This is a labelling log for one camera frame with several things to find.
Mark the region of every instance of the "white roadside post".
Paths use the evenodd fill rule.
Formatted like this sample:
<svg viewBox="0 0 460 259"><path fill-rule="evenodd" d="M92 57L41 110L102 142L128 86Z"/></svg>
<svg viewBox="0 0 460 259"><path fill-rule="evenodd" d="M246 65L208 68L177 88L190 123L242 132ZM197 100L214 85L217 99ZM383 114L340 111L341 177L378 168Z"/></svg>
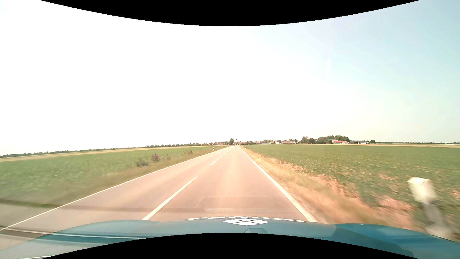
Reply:
<svg viewBox="0 0 460 259"><path fill-rule="evenodd" d="M441 212L434 204L437 197L431 180L413 177L409 179L408 183L414 199L423 204L426 218L431 224L426 227L428 234L450 239L451 230L445 224Z"/></svg>

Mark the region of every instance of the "green crop field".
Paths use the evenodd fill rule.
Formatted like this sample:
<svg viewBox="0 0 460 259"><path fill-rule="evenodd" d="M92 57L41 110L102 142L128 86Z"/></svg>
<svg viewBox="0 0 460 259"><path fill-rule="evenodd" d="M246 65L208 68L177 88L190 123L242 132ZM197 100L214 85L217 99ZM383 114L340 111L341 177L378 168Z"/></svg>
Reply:
<svg viewBox="0 0 460 259"><path fill-rule="evenodd" d="M0 204L65 204L212 150L210 146L158 148L1 161ZM154 153L161 160L146 165Z"/></svg>
<svg viewBox="0 0 460 259"><path fill-rule="evenodd" d="M300 173L332 177L369 206L379 206L387 195L413 206L407 180L431 179L440 199L439 208L457 231L460 229L460 149L444 147L394 147L359 145L247 145L263 156L297 165Z"/></svg>

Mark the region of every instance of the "farm building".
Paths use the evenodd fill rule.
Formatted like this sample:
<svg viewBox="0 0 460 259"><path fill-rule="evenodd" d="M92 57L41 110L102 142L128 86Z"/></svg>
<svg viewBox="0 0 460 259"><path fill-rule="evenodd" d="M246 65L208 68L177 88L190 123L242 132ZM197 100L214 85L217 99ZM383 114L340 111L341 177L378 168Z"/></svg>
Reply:
<svg viewBox="0 0 460 259"><path fill-rule="evenodd" d="M332 144L349 144L348 141L338 141L338 140L333 140Z"/></svg>

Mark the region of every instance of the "sky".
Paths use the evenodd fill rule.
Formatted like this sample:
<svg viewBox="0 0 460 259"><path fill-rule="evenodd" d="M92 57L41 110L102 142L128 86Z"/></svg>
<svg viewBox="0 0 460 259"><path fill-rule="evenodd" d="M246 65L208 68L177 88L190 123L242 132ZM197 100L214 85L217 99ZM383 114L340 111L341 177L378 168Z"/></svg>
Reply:
<svg viewBox="0 0 460 259"><path fill-rule="evenodd" d="M212 27L0 0L0 154L345 135L460 141L460 1Z"/></svg>

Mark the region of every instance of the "asphalt road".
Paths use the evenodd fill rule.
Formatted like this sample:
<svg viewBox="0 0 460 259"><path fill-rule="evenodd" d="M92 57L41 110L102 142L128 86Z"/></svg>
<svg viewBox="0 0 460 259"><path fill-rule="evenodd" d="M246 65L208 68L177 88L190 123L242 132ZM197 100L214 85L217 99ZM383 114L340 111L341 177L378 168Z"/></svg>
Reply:
<svg viewBox="0 0 460 259"><path fill-rule="evenodd" d="M17 236L15 229L46 233L108 220L169 221L219 216L308 221L239 147L232 146L0 230L0 250L37 235Z"/></svg>

